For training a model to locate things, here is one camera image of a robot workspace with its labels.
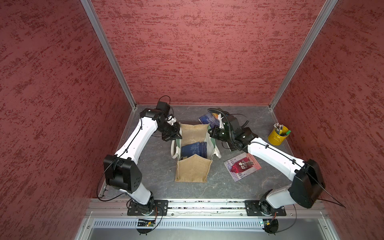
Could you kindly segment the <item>yellow pen cup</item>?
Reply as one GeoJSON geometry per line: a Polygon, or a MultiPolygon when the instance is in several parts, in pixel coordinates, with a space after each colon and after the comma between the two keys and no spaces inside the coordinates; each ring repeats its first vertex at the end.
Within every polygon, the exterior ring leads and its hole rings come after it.
{"type": "Polygon", "coordinates": [[[285,133],[287,131],[289,131],[289,129],[286,126],[281,125],[279,123],[275,123],[274,129],[268,136],[268,141],[273,146],[280,146],[283,143],[283,141],[288,137],[288,136],[285,136],[285,133]]]}

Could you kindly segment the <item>right aluminium corner post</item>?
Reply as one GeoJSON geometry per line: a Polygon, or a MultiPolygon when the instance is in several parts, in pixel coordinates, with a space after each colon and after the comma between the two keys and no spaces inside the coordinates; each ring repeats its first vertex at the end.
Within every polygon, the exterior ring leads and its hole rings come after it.
{"type": "Polygon", "coordinates": [[[315,42],[317,36],[319,35],[320,31],[322,30],[324,24],[326,23],[327,19],[329,18],[330,14],[332,13],[337,3],[338,3],[338,0],[325,1],[310,31],[308,32],[303,44],[301,45],[300,50],[298,51],[298,54],[296,55],[289,70],[287,71],[287,74],[285,75],[279,89],[277,90],[275,96],[273,97],[272,101],[269,104],[269,109],[271,112],[274,111],[279,100],[283,96],[283,93],[285,92],[288,85],[292,81],[295,73],[299,69],[302,61],[306,57],[307,53],[309,52],[310,48],[312,47],[313,43],[315,42]]]}

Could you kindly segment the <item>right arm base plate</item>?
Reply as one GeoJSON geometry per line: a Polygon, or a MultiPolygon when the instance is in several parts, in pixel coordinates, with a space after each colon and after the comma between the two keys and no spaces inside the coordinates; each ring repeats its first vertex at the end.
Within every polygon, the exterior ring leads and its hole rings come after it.
{"type": "Polygon", "coordinates": [[[246,200],[244,201],[247,216],[253,217],[285,217],[287,215],[284,207],[274,209],[266,201],[260,203],[259,200],[246,200]]]}

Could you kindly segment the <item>aluminium front rail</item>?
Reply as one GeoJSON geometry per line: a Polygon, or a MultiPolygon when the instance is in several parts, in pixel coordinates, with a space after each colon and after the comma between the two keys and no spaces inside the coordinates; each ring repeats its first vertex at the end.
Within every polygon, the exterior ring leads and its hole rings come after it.
{"type": "MultiPolygon", "coordinates": [[[[243,199],[169,199],[165,218],[228,218],[250,219],[243,199]]],[[[127,215],[129,203],[127,199],[100,202],[91,200],[85,217],[89,218],[139,218],[142,214],[127,215]]],[[[317,201],[311,209],[299,205],[284,206],[286,214],[279,219],[329,219],[330,215],[321,201],[317,201]]]]}

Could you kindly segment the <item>left aluminium corner post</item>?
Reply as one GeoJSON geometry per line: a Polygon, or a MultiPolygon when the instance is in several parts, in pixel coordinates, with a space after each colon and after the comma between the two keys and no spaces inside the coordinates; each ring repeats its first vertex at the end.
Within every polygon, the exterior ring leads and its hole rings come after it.
{"type": "Polygon", "coordinates": [[[91,25],[103,47],[103,50],[115,72],[115,75],[123,89],[123,92],[131,106],[131,108],[133,109],[133,111],[135,111],[137,109],[137,103],[133,97],[133,94],[128,86],[128,83],[126,81],[126,78],[123,74],[123,71],[118,63],[118,60],[113,52],[113,49],[108,41],[108,38],[105,34],[105,31],[102,27],[102,24],[97,16],[97,13],[96,13],[96,10],[92,4],[92,1],[90,0],[81,0],[81,3],[82,3],[82,6],[91,22],[91,25]]]}

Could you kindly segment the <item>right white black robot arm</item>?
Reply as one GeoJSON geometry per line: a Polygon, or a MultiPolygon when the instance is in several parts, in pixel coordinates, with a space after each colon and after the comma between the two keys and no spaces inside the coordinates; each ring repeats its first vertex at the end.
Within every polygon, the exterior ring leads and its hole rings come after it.
{"type": "Polygon", "coordinates": [[[226,142],[239,151],[262,159],[284,174],[292,183],[277,190],[267,191],[259,200],[257,209],[265,216],[286,205],[298,204],[310,209],[325,190],[325,183],[318,163],[304,161],[271,146],[250,128],[235,131],[218,126],[208,130],[211,138],[226,142]]]}

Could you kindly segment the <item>Animal Farm blue book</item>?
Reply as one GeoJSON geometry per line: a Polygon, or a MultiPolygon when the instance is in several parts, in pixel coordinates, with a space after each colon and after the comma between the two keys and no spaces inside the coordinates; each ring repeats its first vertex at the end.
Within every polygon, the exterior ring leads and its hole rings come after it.
{"type": "Polygon", "coordinates": [[[221,114],[207,113],[199,117],[199,121],[203,125],[209,125],[211,129],[214,127],[221,127],[221,114]]]}

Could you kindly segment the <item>green burlap canvas bag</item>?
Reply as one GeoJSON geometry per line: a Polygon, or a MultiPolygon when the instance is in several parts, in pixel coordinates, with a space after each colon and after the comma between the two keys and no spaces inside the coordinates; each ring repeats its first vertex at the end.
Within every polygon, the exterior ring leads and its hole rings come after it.
{"type": "Polygon", "coordinates": [[[211,138],[208,133],[211,128],[209,125],[180,124],[180,126],[182,138],[173,140],[171,143],[171,156],[177,160],[175,181],[180,183],[206,183],[214,156],[221,158],[216,140],[211,138]],[[181,148],[196,142],[207,142],[207,158],[193,155],[182,159],[181,148]]]}

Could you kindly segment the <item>pink red book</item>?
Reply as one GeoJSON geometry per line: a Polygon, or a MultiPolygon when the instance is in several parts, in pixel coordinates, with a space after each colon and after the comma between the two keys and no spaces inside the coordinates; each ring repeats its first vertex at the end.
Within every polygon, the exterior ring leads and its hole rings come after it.
{"type": "Polygon", "coordinates": [[[234,182],[238,182],[262,168],[256,158],[249,153],[233,157],[225,161],[224,165],[234,182]]]}

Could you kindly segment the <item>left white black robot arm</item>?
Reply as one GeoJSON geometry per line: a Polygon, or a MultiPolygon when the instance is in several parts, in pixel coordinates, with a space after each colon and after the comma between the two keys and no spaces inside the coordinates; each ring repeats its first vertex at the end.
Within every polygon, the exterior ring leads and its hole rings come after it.
{"type": "Polygon", "coordinates": [[[138,160],[153,133],[161,133],[163,141],[181,139],[181,127],[173,114],[172,107],[160,102],[154,109],[146,108],[140,113],[137,127],[114,155],[104,158],[104,178],[106,185],[128,195],[139,212],[150,215],[156,210],[153,193],[142,184],[142,173],[138,160]]]}

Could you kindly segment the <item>aluminium corner post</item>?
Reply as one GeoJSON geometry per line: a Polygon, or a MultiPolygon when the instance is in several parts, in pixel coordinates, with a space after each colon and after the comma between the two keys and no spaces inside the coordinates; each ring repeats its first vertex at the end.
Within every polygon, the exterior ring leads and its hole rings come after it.
{"type": "Polygon", "coordinates": [[[126,81],[126,78],[123,74],[123,71],[118,63],[118,60],[113,52],[113,49],[108,41],[108,38],[105,34],[105,31],[102,27],[102,24],[97,16],[97,13],[96,13],[96,10],[92,4],[92,1],[90,0],[81,0],[81,3],[82,3],[82,6],[91,22],[91,25],[103,47],[103,50],[115,72],[115,75],[123,89],[123,92],[131,106],[131,108],[133,109],[133,111],[135,111],[137,109],[137,103],[133,97],[133,94],[128,86],[128,83],[126,81]]]}
{"type": "Polygon", "coordinates": [[[320,31],[322,30],[324,24],[326,23],[327,19],[329,18],[330,14],[332,13],[337,3],[338,3],[338,0],[325,1],[310,31],[308,32],[303,44],[301,45],[300,50],[298,51],[298,54],[296,55],[289,70],[287,71],[287,74],[285,75],[279,89],[277,90],[275,96],[273,97],[272,101],[269,104],[269,109],[271,112],[274,111],[279,100],[283,96],[283,93],[285,92],[288,85],[292,81],[295,73],[299,69],[302,61],[306,57],[307,53],[309,52],[310,48],[312,47],[313,43],[315,42],[317,36],[319,35],[320,31]]]}

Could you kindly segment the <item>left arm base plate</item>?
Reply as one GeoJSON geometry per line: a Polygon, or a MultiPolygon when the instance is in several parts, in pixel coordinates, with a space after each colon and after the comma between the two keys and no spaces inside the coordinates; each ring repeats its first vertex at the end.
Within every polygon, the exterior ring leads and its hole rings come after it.
{"type": "Polygon", "coordinates": [[[128,216],[166,216],[168,211],[168,200],[150,200],[146,205],[141,205],[135,201],[128,203],[128,216]]]}

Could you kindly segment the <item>dark blue book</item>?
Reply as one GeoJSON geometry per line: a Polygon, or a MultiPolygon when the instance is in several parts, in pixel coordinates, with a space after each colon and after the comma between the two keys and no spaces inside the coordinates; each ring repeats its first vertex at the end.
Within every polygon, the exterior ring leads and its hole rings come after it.
{"type": "Polygon", "coordinates": [[[198,155],[202,158],[207,158],[207,142],[196,142],[190,145],[183,146],[181,148],[182,159],[192,157],[193,155],[198,155]]]}

